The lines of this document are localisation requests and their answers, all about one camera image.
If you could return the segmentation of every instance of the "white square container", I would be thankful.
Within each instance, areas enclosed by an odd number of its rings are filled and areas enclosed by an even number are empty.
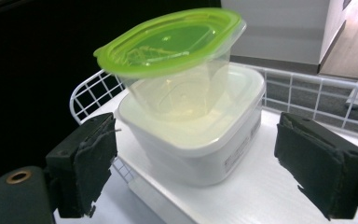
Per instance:
[[[122,100],[116,116],[140,142],[155,175],[208,186],[224,180],[249,150],[260,125],[265,88],[264,78],[255,70],[228,65],[227,87],[206,116],[156,119],[131,94]]]

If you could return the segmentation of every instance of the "green lid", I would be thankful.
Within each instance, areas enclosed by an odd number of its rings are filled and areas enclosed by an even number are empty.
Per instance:
[[[175,12],[133,27],[94,56],[103,70],[122,77],[169,75],[227,52],[233,43],[226,43],[241,35],[244,24],[238,13],[222,8]]]

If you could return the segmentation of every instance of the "floor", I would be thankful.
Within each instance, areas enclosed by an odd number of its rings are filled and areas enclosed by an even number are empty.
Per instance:
[[[358,78],[358,0],[346,8],[347,23],[320,74]]]

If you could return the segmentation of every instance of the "white wire basket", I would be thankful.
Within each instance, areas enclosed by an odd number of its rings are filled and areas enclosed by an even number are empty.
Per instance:
[[[354,90],[354,96],[358,92],[355,81],[245,66],[258,71],[267,82],[264,109],[298,114],[358,134],[358,109],[352,109],[355,98],[346,104],[351,91]],[[124,90],[117,76],[101,70],[74,89],[69,102],[71,114],[81,124],[92,112]],[[114,160],[113,167],[127,183],[136,176],[119,158]]]

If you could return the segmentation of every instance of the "stacked containers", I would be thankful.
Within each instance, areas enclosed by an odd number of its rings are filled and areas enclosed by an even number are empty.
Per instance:
[[[130,90],[117,116],[159,174],[211,185],[244,154],[265,89],[256,71],[228,65],[244,29],[236,12],[190,9],[146,21],[95,51],[101,68]]]

